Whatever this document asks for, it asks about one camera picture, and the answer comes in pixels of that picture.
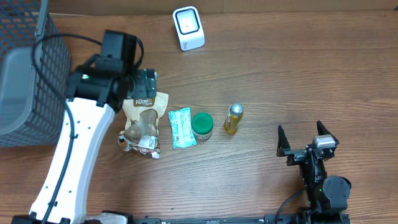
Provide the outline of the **yellow oil bottle silver cap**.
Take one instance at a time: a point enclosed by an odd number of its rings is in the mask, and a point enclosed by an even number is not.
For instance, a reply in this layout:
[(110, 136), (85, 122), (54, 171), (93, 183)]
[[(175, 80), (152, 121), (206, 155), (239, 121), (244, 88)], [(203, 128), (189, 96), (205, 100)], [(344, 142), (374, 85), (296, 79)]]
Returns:
[(235, 134), (238, 130), (239, 122), (243, 117), (243, 106), (240, 103), (232, 104), (227, 113), (227, 117), (224, 122), (224, 130), (228, 134)]

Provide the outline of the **beige bread snack bag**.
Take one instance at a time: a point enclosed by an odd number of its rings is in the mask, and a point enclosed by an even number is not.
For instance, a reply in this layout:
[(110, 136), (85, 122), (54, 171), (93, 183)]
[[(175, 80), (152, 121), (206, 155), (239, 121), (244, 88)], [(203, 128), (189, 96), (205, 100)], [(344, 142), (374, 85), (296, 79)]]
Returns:
[(140, 152), (153, 159), (160, 157), (158, 124), (168, 102), (169, 95), (161, 92), (154, 98), (124, 100), (126, 124), (118, 136), (118, 144), (124, 151)]

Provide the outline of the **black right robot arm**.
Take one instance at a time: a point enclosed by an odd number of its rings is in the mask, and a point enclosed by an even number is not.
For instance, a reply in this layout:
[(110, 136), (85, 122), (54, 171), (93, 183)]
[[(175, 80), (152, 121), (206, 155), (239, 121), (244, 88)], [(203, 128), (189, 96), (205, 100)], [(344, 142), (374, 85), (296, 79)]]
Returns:
[[(328, 175), (324, 162), (335, 156), (339, 140), (332, 135), (321, 121), (317, 121), (318, 135), (303, 149), (293, 150), (282, 126), (278, 126), (277, 156), (286, 157), (288, 166), (299, 166), (304, 188), (290, 196), (279, 207), (274, 223), (350, 223), (348, 208), (352, 184), (341, 176)], [(308, 207), (298, 208), (293, 215), (282, 220), (282, 209), (293, 199), (307, 194)]]

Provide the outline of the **green lid jar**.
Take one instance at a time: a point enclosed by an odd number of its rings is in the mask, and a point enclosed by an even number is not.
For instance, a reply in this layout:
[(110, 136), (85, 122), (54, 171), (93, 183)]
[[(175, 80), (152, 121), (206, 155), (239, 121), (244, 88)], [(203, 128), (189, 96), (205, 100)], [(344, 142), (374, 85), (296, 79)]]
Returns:
[(208, 113), (197, 113), (192, 119), (192, 131), (199, 140), (209, 139), (213, 131), (213, 118)]

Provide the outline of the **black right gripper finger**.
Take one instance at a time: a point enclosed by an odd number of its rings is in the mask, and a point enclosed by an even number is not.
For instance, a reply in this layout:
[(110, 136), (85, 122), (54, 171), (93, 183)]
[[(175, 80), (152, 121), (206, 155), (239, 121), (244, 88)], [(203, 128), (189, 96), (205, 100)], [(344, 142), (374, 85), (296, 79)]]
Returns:
[(339, 140), (331, 132), (329, 132), (329, 130), (327, 130), (320, 120), (317, 121), (317, 131), (319, 136), (330, 135), (334, 139), (335, 144), (339, 145)]
[(278, 126), (278, 144), (277, 144), (277, 157), (284, 157), (287, 151), (290, 151), (290, 144), (285, 135), (284, 129), (281, 125)]

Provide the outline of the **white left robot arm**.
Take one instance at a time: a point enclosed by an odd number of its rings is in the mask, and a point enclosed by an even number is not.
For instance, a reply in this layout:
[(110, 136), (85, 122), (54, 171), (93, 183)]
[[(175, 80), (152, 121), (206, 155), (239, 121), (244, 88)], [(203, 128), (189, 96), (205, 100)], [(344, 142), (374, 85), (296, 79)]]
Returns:
[(104, 210), (89, 217), (86, 203), (100, 145), (128, 99), (153, 98), (157, 73), (127, 60), (94, 55), (69, 76), (67, 108), (44, 185), (18, 223), (133, 223), (132, 215)]

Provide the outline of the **teal wipes packet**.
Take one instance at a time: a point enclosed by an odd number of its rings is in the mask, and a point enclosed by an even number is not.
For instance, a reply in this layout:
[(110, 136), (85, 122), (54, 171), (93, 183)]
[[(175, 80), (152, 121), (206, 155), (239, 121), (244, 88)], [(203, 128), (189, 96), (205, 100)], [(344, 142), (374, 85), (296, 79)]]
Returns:
[(197, 145), (197, 141), (192, 131), (192, 114), (189, 107), (169, 111), (169, 121), (172, 128), (172, 142), (174, 149)]

